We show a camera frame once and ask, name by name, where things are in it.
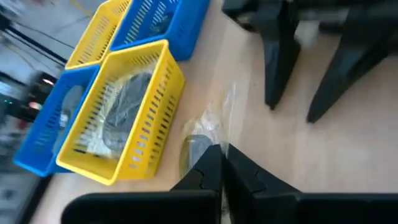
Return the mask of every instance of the plastic basket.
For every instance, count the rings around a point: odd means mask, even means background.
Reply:
[[[209,2],[134,0],[114,37],[111,51],[167,39],[174,59],[187,60],[192,56]],[[163,24],[166,19],[169,26]],[[160,30],[164,33],[155,35]]]
[[[110,0],[99,6],[69,58],[65,67],[67,70],[101,65],[109,53],[111,40],[131,1]]]
[[[78,108],[72,114],[68,126],[65,127],[66,137],[99,70],[100,66],[95,65],[77,70],[68,70],[62,74],[46,99],[43,108],[30,129],[29,135],[22,143],[22,147],[14,156],[14,162],[17,165],[42,177],[56,172],[69,172],[56,165],[55,160],[60,148],[57,150],[53,149],[58,136],[63,99],[72,87],[80,85],[85,88]]]
[[[58,155],[58,165],[106,185],[155,175],[185,83],[168,46],[160,40],[107,56]],[[87,152],[86,136],[98,127],[99,105],[117,91],[112,88],[116,81],[153,63],[155,70],[120,160]]]

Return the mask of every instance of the blue plastic basket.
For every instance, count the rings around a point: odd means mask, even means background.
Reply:
[[[29,135],[14,156],[15,164],[41,177],[57,172],[70,172],[55,163],[62,144],[59,149],[53,150],[60,126],[62,102],[72,87],[80,85],[85,89],[80,104],[68,122],[67,127],[65,127],[63,143],[99,70],[100,66],[95,65],[76,70],[67,70],[61,75],[34,121]]]
[[[195,49],[210,0],[133,0],[111,51],[167,39],[175,60]]]

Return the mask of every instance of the table surface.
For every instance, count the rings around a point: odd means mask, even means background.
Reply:
[[[254,162],[304,192],[398,192],[398,63],[387,58],[315,124],[305,118],[338,37],[303,49],[281,102],[264,104],[261,38],[240,29],[212,0],[195,54],[179,63],[187,79],[157,175],[111,187],[77,174],[56,175],[32,223],[59,223],[73,199],[91,192],[168,190],[179,180],[185,123],[236,84],[229,141]]]

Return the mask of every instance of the wooden table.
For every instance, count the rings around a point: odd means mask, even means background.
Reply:
[[[32,223],[59,223],[74,198],[91,192],[168,190],[180,179],[184,124],[236,83],[230,142],[260,166],[306,192],[398,192],[398,63],[387,58],[315,124],[305,117],[338,45],[317,38],[303,49],[275,111],[264,104],[261,39],[240,29],[212,0],[194,56],[180,66],[187,84],[155,178],[112,187],[56,175]]]

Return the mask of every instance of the yellow plastic basket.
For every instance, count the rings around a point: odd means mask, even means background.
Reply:
[[[113,87],[132,70],[154,63],[155,70],[120,160],[88,153],[85,136],[99,123],[98,102],[108,99],[105,89],[115,89],[106,86]],[[57,164],[106,185],[118,179],[153,177],[184,83],[167,40],[110,53],[61,148]]]
[[[132,0],[109,0],[99,6],[65,69],[101,65],[109,54],[111,41],[131,2]]]

